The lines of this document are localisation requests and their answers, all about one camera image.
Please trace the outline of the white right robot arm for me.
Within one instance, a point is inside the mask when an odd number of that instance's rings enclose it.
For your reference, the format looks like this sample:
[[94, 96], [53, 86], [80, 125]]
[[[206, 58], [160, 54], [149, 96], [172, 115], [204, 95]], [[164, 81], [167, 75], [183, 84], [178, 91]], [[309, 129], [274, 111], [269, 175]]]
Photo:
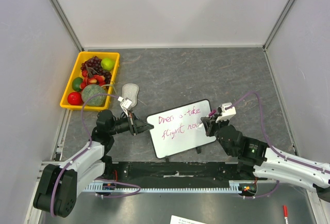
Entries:
[[329, 202], [329, 164], [311, 161], [284, 151], [266, 142], [244, 136], [227, 120], [202, 117], [206, 136], [215, 137], [228, 156], [238, 159], [237, 176], [241, 179], [273, 179], [317, 193]]

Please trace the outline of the white marker with magenta cap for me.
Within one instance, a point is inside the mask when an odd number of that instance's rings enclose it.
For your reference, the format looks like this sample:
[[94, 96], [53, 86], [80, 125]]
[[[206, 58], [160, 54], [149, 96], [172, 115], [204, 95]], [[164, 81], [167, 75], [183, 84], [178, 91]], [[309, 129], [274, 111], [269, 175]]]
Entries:
[[202, 117], [197, 127], [207, 129], [216, 112], [216, 110], [212, 110], [207, 116]]

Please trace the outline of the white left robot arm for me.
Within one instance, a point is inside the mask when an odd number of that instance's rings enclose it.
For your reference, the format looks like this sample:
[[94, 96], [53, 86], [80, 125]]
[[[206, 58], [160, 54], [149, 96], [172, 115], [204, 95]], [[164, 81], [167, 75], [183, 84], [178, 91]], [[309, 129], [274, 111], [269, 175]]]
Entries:
[[52, 216], [67, 217], [79, 194], [93, 180], [112, 176], [112, 159], [107, 153], [114, 144], [114, 135], [124, 132], [137, 135], [153, 128], [132, 112], [120, 118], [110, 110], [99, 112], [87, 144], [66, 161], [45, 166], [34, 196], [34, 208]]

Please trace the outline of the small black framed whiteboard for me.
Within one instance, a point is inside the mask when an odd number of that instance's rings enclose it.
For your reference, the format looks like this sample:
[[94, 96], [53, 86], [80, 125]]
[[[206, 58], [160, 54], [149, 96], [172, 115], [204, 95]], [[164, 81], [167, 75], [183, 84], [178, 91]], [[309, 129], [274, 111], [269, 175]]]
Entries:
[[147, 116], [146, 121], [154, 126], [150, 134], [156, 157], [163, 159], [214, 142], [201, 125], [201, 118], [210, 112], [209, 100], [202, 99]]

